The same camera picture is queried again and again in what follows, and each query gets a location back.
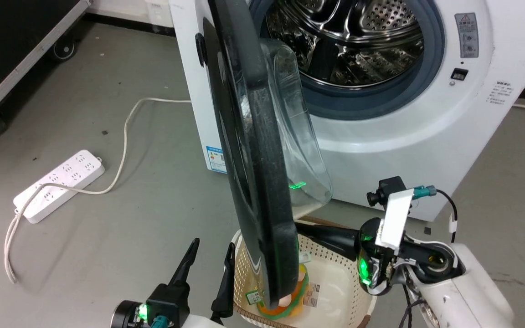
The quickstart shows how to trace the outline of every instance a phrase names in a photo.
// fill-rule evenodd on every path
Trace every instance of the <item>wall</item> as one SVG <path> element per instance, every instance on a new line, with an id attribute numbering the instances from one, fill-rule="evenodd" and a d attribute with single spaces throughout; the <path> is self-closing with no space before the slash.
<path id="1" fill-rule="evenodd" d="M 147 2 L 154 4 L 151 6 L 152 15 L 148 10 Z M 173 27 L 168 0 L 93 0 L 88 12 Z"/>

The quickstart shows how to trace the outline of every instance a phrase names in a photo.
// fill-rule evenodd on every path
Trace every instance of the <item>stainless steel drum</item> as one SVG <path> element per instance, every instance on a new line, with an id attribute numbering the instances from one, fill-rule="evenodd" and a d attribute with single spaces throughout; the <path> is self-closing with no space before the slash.
<path id="1" fill-rule="evenodd" d="M 401 75 L 424 49 L 402 0 L 277 0 L 267 12 L 267 29 L 294 50 L 302 74 L 346 89 Z"/>

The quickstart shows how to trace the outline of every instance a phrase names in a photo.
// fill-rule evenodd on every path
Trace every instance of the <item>warning label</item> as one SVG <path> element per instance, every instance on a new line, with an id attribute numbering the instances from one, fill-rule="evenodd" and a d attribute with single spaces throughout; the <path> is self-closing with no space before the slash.
<path id="1" fill-rule="evenodd" d="M 461 58 L 479 57 L 479 34 L 477 32 L 477 18 L 475 13 L 455 14 L 459 43 L 461 45 Z"/>
<path id="2" fill-rule="evenodd" d="M 227 173 L 222 150 L 220 148 L 206 146 L 206 151 L 208 151 L 208 159 L 210 160 L 212 171 L 222 172 L 223 174 Z"/>
<path id="3" fill-rule="evenodd" d="M 319 291 L 321 290 L 321 286 L 319 284 L 315 284 L 315 282 L 309 282 L 309 287 L 307 289 L 307 292 L 303 296 L 303 304 L 307 305 L 308 307 L 317 307 L 317 301 L 319 300 Z"/>
<path id="4" fill-rule="evenodd" d="M 510 83 L 497 81 L 494 84 L 494 88 L 490 92 L 489 96 L 485 100 L 486 103 L 503 105 L 506 102 L 506 99 L 512 96 L 514 88 Z"/>

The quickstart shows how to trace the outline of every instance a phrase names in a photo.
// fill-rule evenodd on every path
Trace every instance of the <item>connector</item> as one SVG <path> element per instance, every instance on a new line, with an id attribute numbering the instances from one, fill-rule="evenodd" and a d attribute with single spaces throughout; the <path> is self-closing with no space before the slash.
<path id="1" fill-rule="evenodd" d="M 414 187 L 414 194 L 412 195 L 412 200 L 417 200 L 422 197 L 434 196 L 437 195 L 437 189 L 434 185 L 429 185 L 425 187 L 424 185 L 419 185 Z"/>

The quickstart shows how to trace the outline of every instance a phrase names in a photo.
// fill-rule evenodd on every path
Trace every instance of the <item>black cable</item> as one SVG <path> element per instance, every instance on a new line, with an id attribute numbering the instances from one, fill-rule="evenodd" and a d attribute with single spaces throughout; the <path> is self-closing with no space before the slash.
<path id="1" fill-rule="evenodd" d="M 425 301 L 422 299 L 417 299 L 412 304 L 408 305 L 406 310 L 404 310 L 404 315 L 402 316 L 402 320 L 400 320 L 400 324 L 398 325 L 398 328 L 402 328 L 404 326 L 404 320 L 406 320 L 407 316 L 410 314 L 412 316 L 412 308 L 416 307 L 416 305 L 423 304 Z"/>
<path id="2" fill-rule="evenodd" d="M 441 195 L 443 195 L 447 200 L 448 202 L 451 204 L 451 207 L 453 208 L 453 217 L 455 219 L 455 222 L 457 222 L 457 206 L 455 205 L 455 202 L 451 199 L 451 197 L 449 197 L 449 195 L 447 195 L 447 193 L 445 193 L 443 190 L 441 189 L 437 189 L 437 192 L 440 193 Z M 457 231 L 455 231 L 452 235 L 451 235 L 451 243 L 454 243 L 455 242 L 455 236 L 457 234 Z"/>
<path id="3" fill-rule="evenodd" d="M 410 307 L 410 297 L 408 296 L 408 289 L 406 285 L 402 285 L 404 289 L 404 297 L 407 299 L 407 307 Z M 408 328 L 412 328 L 412 309 L 408 309 Z"/>

